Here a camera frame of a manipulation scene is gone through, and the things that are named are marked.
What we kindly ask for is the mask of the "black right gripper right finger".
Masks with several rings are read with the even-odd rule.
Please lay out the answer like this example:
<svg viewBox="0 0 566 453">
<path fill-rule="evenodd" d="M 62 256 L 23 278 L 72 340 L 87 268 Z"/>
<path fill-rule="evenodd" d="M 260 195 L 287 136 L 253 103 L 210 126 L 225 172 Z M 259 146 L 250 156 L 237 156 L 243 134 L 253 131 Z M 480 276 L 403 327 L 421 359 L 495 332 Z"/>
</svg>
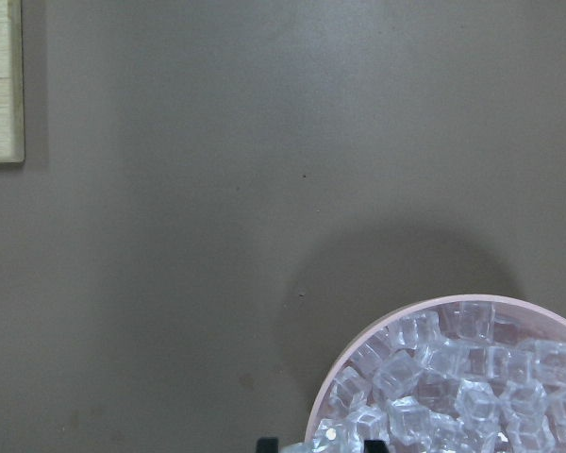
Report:
<svg viewBox="0 0 566 453">
<path fill-rule="evenodd" d="M 388 453 L 388 446 L 383 440 L 365 440 L 363 451 L 365 453 Z"/>
</svg>

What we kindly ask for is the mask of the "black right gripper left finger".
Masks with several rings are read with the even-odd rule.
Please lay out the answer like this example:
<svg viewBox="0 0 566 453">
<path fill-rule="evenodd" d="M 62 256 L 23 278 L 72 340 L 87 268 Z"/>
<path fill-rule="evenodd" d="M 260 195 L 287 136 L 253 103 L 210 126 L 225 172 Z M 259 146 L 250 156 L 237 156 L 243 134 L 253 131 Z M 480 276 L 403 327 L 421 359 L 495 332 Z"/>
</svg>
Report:
<svg viewBox="0 0 566 453">
<path fill-rule="evenodd" d="M 279 440 L 277 437 L 260 437 L 256 442 L 256 453 L 278 453 Z"/>
</svg>

